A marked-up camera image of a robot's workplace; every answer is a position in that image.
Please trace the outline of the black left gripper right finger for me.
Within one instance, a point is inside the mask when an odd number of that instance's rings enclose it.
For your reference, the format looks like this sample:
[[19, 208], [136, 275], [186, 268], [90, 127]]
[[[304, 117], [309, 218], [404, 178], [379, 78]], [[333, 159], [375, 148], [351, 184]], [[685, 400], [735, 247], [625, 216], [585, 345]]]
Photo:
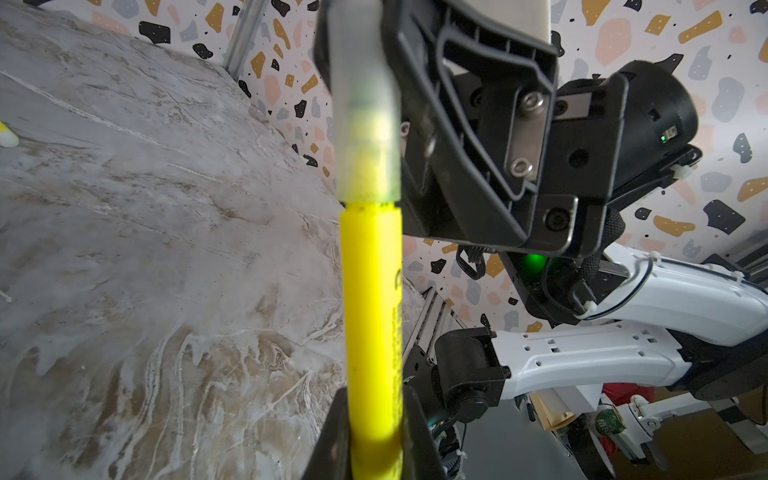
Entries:
[[403, 387], [402, 480], [445, 480], [438, 450], [415, 390]]

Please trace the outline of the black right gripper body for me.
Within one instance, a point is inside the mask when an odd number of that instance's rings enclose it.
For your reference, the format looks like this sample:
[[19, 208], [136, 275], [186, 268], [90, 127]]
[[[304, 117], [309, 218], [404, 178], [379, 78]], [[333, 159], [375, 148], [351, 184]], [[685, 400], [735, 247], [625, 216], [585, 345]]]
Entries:
[[550, 257], [586, 258], [602, 247], [616, 184], [629, 82], [566, 83], [553, 94], [493, 82], [469, 108], [489, 199], [465, 195], [455, 220], [466, 243]]

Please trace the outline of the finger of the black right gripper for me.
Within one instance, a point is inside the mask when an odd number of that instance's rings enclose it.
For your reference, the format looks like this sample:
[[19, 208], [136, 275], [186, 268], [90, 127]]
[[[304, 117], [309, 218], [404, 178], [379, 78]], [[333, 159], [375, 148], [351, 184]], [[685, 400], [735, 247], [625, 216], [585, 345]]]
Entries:
[[409, 123], [404, 231], [526, 240], [558, 54], [463, 1], [388, 1], [381, 34]]
[[328, 90], [332, 89], [328, 20], [329, 10], [332, 5], [332, 0], [322, 0], [319, 3], [312, 53], [313, 63], [324, 83], [324, 86]]

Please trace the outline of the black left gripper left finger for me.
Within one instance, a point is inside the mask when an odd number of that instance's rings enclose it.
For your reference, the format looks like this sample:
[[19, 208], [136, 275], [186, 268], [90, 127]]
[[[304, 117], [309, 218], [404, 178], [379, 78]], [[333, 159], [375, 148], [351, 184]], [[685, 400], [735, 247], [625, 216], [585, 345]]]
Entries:
[[330, 405], [320, 435], [302, 480], [349, 480], [351, 468], [351, 428], [348, 392], [340, 388]]

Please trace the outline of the clear pen cap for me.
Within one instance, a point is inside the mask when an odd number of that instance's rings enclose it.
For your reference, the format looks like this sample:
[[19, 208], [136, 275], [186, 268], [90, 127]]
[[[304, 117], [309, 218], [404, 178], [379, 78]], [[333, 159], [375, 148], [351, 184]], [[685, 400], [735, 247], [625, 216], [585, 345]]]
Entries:
[[401, 103], [384, 54], [380, 1], [328, 8], [336, 191], [340, 201], [400, 199]]

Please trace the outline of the yellow highlighter pen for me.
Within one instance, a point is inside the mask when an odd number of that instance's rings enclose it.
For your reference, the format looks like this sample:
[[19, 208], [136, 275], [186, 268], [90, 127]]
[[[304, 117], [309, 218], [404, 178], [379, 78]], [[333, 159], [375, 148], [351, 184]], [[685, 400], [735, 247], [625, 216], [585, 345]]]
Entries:
[[18, 136], [3, 122], [0, 122], [0, 146], [3, 148], [15, 148], [18, 145]]
[[402, 216], [392, 203], [348, 203], [341, 267], [354, 479], [402, 473]]

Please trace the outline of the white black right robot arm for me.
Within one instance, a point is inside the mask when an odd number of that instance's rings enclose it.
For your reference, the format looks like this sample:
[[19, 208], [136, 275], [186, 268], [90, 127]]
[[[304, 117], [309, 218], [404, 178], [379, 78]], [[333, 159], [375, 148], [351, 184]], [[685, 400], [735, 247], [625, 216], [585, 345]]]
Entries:
[[767, 377], [767, 295], [736, 272], [619, 243], [621, 210], [700, 159], [695, 108], [634, 61], [558, 84], [561, 51], [464, 1], [328, 1], [315, 64], [333, 96], [355, 454], [405, 450], [402, 235], [496, 253], [562, 337], [447, 333], [422, 401], [434, 433], [500, 401], [628, 382], [726, 399]]

